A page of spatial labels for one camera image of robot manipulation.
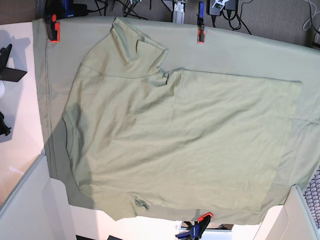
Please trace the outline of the black stand lower left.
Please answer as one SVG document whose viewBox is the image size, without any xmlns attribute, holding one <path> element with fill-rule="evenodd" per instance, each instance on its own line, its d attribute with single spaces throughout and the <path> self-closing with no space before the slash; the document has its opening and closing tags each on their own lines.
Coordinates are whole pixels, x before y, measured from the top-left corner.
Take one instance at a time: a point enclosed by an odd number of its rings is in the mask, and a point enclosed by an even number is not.
<svg viewBox="0 0 320 240">
<path fill-rule="evenodd" d="M 8 136 L 11 133 L 11 128 L 4 122 L 4 115 L 0 112 L 0 135 Z"/>
</svg>

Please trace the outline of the green table cloth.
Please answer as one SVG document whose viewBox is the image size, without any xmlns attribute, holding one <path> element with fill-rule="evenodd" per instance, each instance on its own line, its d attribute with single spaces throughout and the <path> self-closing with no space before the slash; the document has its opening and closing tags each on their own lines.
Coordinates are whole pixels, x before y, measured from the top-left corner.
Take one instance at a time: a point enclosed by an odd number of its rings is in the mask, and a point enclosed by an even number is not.
<svg viewBox="0 0 320 240">
<path fill-rule="evenodd" d="M 60 21 L 60 41 L 49 42 L 45 22 L 33 21 L 37 99 L 49 175 L 64 183 L 70 205 L 95 209 L 77 188 L 66 151 L 62 113 L 81 60 L 110 33 L 113 17 L 75 17 Z M 281 205 L 293 185 L 304 190 L 320 165 L 320 53 L 318 50 L 239 32 L 208 27 L 203 44 L 194 25 L 127 18 L 145 36 L 167 49 L 164 72 L 187 69 L 299 81 L 294 124 L 277 175 L 260 213 L 213 211 L 222 224 L 256 225 L 273 205 Z"/>
</svg>

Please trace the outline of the silver aluminium post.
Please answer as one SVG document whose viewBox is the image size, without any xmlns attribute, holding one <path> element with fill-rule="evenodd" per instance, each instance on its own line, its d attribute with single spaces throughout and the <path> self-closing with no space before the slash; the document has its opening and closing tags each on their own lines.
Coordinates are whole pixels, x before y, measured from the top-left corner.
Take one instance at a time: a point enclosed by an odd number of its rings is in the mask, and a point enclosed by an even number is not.
<svg viewBox="0 0 320 240">
<path fill-rule="evenodd" d="M 173 1 L 172 22 L 175 24 L 184 24 L 185 17 L 185 0 Z"/>
</svg>

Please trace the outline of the blue orange clamp bottom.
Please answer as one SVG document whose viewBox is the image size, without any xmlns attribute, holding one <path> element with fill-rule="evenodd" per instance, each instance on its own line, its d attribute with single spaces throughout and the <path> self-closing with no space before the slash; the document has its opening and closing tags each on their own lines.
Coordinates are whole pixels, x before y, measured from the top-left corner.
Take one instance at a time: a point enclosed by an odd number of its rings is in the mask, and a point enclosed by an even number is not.
<svg viewBox="0 0 320 240">
<path fill-rule="evenodd" d="M 207 212 L 206 214 L 200 216 L 197 221 L 194 222 L 194 224 L 191 224 L 189 221 L 184 221 L 183 223 L 187 225 L 188 231 L 176 234 L 175 237 L 178 240 L 199 240 L 211 222 L 212 217 L 213 214 L 211 212 Z"/>
</svg>

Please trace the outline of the black stand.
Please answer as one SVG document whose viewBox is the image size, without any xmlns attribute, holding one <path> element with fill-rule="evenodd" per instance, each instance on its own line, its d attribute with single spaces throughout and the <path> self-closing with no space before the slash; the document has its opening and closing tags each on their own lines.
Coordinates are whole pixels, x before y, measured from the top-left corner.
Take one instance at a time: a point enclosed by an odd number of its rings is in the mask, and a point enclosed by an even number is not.
<svg viewBox="0 0 320 240">
<path fill-rule="evenodd" d="M 27 74 L 27 71 L 7 67 L 12 47 L 13 45 L 9 44 L 6 48 L 0 49 L 0 80 L 17 83 Z"/>
<path fill-rule="evenodd" d="M 4 122 L 4 115 L 0 112 L 0 135 L 8 136 L 11 133 L 11 128 Z"/>
</svg>

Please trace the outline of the black stand upper left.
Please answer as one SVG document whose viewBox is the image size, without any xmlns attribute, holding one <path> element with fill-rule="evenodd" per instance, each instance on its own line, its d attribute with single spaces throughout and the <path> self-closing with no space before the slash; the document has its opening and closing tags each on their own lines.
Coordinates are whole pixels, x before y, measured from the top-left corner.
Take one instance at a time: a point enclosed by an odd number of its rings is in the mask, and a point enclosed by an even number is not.
<svg viewBox="0 0 320 240">
<path fill-rule="evenodd" d="M 6 48 L 0 49 L 0 80 L 17 83 L 27 74 L 27 71 L 7 67 L 12 47 L 13 45 L 9 44 Z"/>
</svg>

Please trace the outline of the orange black clamp left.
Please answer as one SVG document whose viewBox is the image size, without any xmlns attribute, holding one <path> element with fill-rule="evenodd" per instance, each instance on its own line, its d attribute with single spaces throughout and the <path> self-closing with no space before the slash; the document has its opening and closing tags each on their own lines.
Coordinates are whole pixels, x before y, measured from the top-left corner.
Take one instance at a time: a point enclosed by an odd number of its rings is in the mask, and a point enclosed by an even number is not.
<svg viewBox="0 0 320 240">
<path fill-rule="evenodd" d="M 57 22 L 56 14 L 46 15 L 44 18 L 47 36 L 50 42 L 58 43 L 60 41 L 60 23 Z"/>
</svg>

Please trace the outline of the light green T-shirt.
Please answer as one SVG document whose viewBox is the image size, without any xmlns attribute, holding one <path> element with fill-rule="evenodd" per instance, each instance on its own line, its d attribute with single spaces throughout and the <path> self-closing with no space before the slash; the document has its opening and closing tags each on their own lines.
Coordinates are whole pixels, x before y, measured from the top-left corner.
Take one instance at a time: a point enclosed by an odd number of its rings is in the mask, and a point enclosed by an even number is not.
<svg viewBox="0 0 320 240">
<path fill-rule="evenodd" d="M 62 118 L 78 189 L 115 220 L 152 205 L 257 214 L 302 84 L 176 69 L 116 18 L 81 61 Z"/>
</svg>

